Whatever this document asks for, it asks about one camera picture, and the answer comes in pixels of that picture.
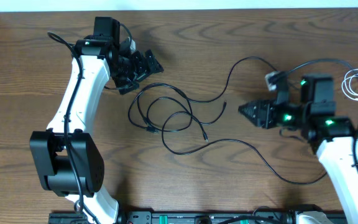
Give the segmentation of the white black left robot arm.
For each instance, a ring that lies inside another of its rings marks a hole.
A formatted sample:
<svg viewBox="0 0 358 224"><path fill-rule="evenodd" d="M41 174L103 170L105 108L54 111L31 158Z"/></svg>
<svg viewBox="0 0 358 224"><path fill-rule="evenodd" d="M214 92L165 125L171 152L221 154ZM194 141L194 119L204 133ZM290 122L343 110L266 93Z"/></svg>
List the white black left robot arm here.
<svg viewBox="0 0 358 224"><path fill-rule="evenodd" d="M60 106L47 128L33 131L29 139L40 184L44 190L73 202L74 211L89 223L125 223L119 202L104 180L104 160L92 130L102 91L112 80L121 95L164 71L151 50L141 53L132 37L120 40L124 24L112 17L96 17L91 35L65 45L72 57L71 77Z"/></svg>

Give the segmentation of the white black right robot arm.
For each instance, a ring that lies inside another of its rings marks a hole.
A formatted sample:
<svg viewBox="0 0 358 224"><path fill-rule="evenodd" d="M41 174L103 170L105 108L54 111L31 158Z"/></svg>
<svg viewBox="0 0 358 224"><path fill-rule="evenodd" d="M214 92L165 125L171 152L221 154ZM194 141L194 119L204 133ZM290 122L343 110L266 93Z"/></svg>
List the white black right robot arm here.
<svg viewBox="0 0 358 224"><path fill-rule="evenodd" d="M358 223L358 135L348 117L335 115L332 76L304 75L298 105L289 101L284 74L269 73L265 81L276 98L250 101L238 112L259 128L299 130L329 176L347 222Z"/></svg>

